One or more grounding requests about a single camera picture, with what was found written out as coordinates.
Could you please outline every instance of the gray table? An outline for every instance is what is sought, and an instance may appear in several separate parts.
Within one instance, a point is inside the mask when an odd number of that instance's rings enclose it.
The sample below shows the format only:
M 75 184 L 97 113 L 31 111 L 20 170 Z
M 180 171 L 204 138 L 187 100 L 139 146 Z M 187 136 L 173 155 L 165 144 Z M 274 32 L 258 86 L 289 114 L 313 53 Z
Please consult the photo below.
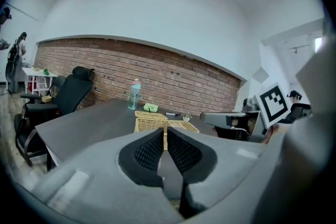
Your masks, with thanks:
M 142 108 L 143 106 L 138 105 L 137 110 Z M 158 110 L 158 113 L 165 112 L 168 111 Z M 166 117 L 170 120 L 182 120 L 182 116 Z M 48 147 L 52 158 L 59 164 L 94 143 L 133 133 L 135 119 L 134 110 L 127 108 L 127 101 L 115 98 L 40 124 L 36 126 L 36 131 Z M 202 122 L 198 116 L 193 117 L 190 123 L 200 133 L 217 136 L 212 126 Z M 179 198 L 182 176 L 168 151 L 162 154 L 158 174 L 164 177 L 167 197 Z

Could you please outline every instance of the white table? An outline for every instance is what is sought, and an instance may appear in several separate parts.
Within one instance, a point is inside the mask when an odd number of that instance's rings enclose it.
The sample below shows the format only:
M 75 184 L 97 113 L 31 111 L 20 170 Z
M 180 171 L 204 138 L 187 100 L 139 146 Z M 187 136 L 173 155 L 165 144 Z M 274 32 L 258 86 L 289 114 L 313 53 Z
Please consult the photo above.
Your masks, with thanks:
M 51 87 L 52 79 L 57 77 L 57 75 L 50 73 L 49 75 L 43 74 L 43 70 L 34 71 L 32 68 L 22 68 L 23 72 L 25 73 L 25 91 L 27 93 L 28 90 L 28 84 L 31 82 L 31 92 L 34 94 L 34 92 L 38 92 L 38 95 L 40 95 L 41 91 L 48 91 Z M 50 78 L 49 86 L 47 85 L 46 78 Z

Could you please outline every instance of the wicker basket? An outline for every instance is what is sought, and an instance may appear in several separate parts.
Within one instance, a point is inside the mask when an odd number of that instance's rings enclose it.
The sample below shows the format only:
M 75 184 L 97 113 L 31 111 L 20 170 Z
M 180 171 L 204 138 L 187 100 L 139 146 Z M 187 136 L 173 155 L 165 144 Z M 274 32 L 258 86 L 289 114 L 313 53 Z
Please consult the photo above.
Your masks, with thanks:
M 136 111 L 135 116 L 138 118 L 144 118 L 148 120 L 167 120 L 167 117 L 160 113 L 150 113 L 144 111 Z
M 168 150 L 167 143 L 167 127 L 178 127 L 183 128 L 195 133 L 199 133 L 200 131 L 191 123 L 185 121 L 169 121 L 169 120 L 149 120 L 144 118 L 137 118 L 135 121 L 135 132 L 146 131 L 156 128 L 163 128 L 163 149 Z

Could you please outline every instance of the plastic bottle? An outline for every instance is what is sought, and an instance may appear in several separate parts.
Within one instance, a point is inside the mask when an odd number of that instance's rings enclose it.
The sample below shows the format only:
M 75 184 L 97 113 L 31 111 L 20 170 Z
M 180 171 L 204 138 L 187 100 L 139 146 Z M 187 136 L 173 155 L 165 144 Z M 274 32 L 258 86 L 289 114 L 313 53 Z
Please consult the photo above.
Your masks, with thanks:
M 128 108 L 135 110 L 136 107 L 138 106 L 138 101 L 139 101 L 139 95 L 140 95 L 140 89 L 141 89 L 141 83 L 139 79 L 135 79 L 132 82 L 132 87 L 131 87 L 131 95 L 128 101 Z

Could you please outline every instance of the chair headrest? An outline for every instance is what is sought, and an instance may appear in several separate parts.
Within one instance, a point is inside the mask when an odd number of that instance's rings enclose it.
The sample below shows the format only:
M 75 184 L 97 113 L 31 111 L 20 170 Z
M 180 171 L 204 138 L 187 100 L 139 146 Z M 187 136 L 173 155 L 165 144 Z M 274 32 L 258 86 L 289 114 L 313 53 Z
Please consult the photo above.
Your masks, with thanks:
M 85 67 L 75 67 L 72 71 L 73 76 L 75 76 L 78 79 L 84 79 L 88 80 L 92 74 L 94 69 L 88 69 Z

